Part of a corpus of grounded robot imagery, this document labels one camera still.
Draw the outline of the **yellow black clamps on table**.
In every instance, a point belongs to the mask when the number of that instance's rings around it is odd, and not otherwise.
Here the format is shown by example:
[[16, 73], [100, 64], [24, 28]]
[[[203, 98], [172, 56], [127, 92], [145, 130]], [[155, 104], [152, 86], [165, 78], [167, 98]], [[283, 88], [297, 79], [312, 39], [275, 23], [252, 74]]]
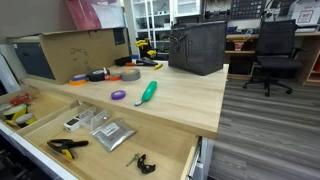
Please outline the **yellow black clamps on table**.
[[160, 69], [162, 64], [154, 61], [157, 52], [152, 48], [149, 38], [137, 38], [135, 46], [139, 49], [140, 57], [133, 62], [130, 56], [121, 57], [115, 60], [116, 66], [152, 66], [155, 70]]

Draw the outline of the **black clamp with bolt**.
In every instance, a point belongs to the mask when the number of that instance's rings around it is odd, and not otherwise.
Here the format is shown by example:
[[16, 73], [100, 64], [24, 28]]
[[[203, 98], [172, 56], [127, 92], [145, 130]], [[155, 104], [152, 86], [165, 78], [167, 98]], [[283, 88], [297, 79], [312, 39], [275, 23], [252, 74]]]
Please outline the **black clamp with bolt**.
[[156, 165], [150, 165], [145, 163], [146, 155], [140, 156], [136, 153], [133, 158], [126, 164], [129, 167], [134, 161], [137, 162], [137, 167], [141, 170], [142, 174], [150, 174], [156, 170]]

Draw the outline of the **large cardboard box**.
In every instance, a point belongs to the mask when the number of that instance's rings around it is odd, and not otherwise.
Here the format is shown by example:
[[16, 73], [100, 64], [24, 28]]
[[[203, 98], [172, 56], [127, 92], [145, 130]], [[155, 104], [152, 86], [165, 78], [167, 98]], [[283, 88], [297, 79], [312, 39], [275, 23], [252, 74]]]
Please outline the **large cardboard box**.
[[130, 55], [125, 28], [39, 33], [8, 40], [29, 77], [56, 84], [109, 68], [116, 59]]

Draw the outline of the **grey duct tape roll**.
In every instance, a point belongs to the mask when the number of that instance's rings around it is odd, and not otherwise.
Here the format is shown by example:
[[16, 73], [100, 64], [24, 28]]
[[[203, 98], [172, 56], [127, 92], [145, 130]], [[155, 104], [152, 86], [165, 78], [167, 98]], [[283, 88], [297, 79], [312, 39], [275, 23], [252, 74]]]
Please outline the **grey duct tape roll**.
[[127, 69], [121, 72], [121, 79], [123, 81], [135, 81], [141, 77], [140, 70], [136, 68]]

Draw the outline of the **wooden open drawer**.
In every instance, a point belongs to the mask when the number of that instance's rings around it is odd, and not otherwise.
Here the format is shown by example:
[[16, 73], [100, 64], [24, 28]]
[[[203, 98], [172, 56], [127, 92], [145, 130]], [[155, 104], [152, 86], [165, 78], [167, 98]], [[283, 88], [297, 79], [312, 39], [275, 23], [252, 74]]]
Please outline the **wooden open drawer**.
[[5, 135], [23, 154], [34, 158], [55, 178], [62, 180], [185, 180], [192, 167], [198, 137], [113, 112], [136, 130], [109, 152], [91, 131], [80, 127], [73, 132], [64, 123], [91, 105], [55, 92], [25, 90], [31, 96], [28, 111], [36, 122], [23, 128], [1, 123]]

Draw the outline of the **clear plastic box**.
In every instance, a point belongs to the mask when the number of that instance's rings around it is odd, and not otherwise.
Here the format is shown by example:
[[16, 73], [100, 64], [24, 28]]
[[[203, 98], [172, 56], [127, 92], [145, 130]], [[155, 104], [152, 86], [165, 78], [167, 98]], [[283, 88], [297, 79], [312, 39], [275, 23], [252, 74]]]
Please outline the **clear plastic box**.
[[109, 118], [109, 112], [107, 110], [99, 110], [95, 106], [92, 106], [78, 115], [80, 119], [80, 125], [89, 130], [95, 130], [101, 126]]

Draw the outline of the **white small device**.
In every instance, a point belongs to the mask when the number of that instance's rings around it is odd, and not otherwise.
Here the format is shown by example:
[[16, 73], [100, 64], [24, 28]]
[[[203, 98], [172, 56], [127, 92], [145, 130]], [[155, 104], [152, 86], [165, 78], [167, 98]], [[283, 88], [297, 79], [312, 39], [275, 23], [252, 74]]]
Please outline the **white small device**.
[[65, 122], [64, 127], [69, 132], [75, 131], [80, 127], [80, 119], [78, 117], [74, 117]]

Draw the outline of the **orange tape roll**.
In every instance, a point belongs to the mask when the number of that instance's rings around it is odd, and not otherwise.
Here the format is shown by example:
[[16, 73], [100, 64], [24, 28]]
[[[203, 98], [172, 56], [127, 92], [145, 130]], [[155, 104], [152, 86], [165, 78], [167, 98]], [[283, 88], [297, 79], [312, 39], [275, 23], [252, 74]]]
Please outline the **orange tape roll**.
[[118, 80], [121, 80], [121, 74], [111, 74], [109, 76], [109, 80], [110, 81], [118, 81]]

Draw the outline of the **white shelving unit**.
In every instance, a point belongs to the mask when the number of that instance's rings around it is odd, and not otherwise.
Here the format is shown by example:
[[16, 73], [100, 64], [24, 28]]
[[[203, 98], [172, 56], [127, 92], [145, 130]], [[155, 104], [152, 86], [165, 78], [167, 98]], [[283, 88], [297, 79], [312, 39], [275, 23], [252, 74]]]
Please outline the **white shelving unit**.
[[169, 54], [171, 26], [181, 18], [201, 13], [202, 0], [123, 0], [131, 41], [131, 52], [139, 55], [137, 39], [148, 38], [164, 57]]

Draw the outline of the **black office chair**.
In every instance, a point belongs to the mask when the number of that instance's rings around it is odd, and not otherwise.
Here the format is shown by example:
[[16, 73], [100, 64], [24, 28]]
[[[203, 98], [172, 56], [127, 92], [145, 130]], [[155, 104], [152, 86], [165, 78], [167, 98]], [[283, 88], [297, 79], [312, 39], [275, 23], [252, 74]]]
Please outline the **black office chair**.
[[297, 25], [294, 19], [262, 22], [255, 48], [256, 65], [258, 69], [262, 70], [262, 74], [250, 78], [243, 85], [244, 89], [249, 84], [263, 83], [266, 97], [271, 94], [270, 86], [272, 84], [286, 88], [287, 94], [293, 92], [291, 87], [273, 79], [272, 73], [282, 70], [298, 70], [302, 66], [302, 63], [295, 59], [301, 51], [301, 48], [294, 46], [296, 29]]

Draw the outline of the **yellow black tape roll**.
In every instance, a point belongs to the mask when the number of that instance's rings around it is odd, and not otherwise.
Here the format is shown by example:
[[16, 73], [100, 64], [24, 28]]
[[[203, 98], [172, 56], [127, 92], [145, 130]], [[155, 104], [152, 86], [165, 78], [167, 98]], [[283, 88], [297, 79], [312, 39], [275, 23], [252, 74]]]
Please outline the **yellow black tape roll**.
[[6, 124], [20, 128], [26, 127], [37, 121], [35, 115], [28, 112], [28, 107], [25, 104], [11, 107], [6, 110], [3, 115]]

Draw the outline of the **black yellow spring clamp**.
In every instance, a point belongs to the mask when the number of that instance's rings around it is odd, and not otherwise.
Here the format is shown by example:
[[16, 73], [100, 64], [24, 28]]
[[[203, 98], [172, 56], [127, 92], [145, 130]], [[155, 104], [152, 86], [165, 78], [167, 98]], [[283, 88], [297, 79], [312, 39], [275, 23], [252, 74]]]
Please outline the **black yellow spring clamp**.
[[71, 149], [74, 147], [87, 146], [87, 140], [74, 141], [71, 139], [52, 139], [47, 142], [47, 145], [58, 153], [65, 154], [67, 158], [74, 159]]

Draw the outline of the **silver foil pouch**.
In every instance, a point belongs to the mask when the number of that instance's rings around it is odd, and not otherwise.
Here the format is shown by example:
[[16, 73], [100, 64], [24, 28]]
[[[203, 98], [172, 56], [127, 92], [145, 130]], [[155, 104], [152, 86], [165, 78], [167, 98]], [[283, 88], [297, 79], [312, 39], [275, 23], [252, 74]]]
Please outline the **silver foil pouch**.
[[112, 152], [136, 132], [135, 128], [118, 118], [98, 127], [91, 135], [107, 152]]

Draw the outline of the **red tape in drawer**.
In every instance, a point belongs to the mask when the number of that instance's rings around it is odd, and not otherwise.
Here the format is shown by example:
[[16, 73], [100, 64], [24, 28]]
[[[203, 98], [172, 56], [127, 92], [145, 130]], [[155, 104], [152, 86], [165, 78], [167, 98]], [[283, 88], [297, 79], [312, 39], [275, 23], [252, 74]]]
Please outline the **red tape in drawer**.
[[18, 106], [21, 104], [28, 105], [30, 102], [30, 96], [28, 93], [23, 93], [21, 95], [17, 95], [10, 100], [10, 103], [14, 106]]

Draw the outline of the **purple masking tape roll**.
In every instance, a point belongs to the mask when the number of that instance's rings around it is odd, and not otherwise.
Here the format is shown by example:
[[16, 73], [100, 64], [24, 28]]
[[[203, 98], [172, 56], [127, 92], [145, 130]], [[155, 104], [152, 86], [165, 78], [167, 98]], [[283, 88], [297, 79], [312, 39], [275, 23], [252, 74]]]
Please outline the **purple masking tape roll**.
[[111, 93], [112, 100], [121, 100], [126, 96], [126, 92], [123, 90], [117, 90]]

